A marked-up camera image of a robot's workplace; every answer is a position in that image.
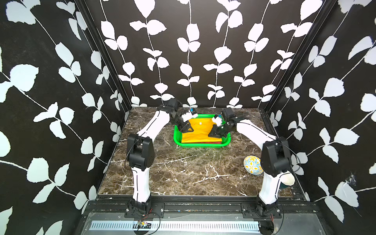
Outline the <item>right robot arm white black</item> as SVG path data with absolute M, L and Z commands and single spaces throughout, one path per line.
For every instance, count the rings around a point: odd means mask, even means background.
M 214 125 L 209 137 L 226 137 L 228 133 L 237 131 L 261 149 L 260 166 L 263 169 L 263 182 L 257 196 L 255 211 L 260 217 L 271 215 L 277 207 L 282 177 L 290 174 L 291 152 L 287 139 L 267 133 L 249 119 L 235 115 L 231 108 L 223 109 L 220 115 L 212 118 L 212 121 Z

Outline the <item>green plastic basket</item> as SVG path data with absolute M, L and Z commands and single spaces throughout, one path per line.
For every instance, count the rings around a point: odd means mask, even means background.
M 199 114 L 198 117 L 189 120 L 193 132 L 182 133 L 178 127 L 174 127 L 173 139 L 178 146 L 184 148 L 222 148 L 230 144 L 231 134 L 226 137 L 209 137 L 212 126 L 215 124 L 212 119 L 215 115 Z

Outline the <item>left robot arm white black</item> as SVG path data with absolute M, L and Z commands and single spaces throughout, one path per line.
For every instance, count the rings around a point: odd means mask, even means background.
M 155 138 L 169 123 L 178 127 L 182 133 L 193 132 L 190 119 L 198 117 L 197 111 L 195 108 L 190 108 L 186 113 L 178 114 L 182 106 L 177 99 L 171 99 L 167 104 L 160 105 L 147 125 L 127 138 L 126 160 L 129 162 L 134 180 L 134 192 L 130 203 L 136 210 L 144 213 L 151 211 L 149 172 L 155 160 Z

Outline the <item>yellow t-shirt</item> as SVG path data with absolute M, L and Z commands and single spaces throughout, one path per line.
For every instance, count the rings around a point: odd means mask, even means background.
M 222 138 L 209 137 L 213 122 L 211 118 L 193 118 L 190 123 L 194 129 L 191 133 L 183 133 L 181 142 L 216 142 Z

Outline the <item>red t-shirt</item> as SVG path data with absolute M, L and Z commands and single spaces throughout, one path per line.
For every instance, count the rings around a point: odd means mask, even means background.
M 222 144 L 222 141 L 216 141 L 216 142 L 182 142 L 182 144 L 185 145 L 219 145 Z

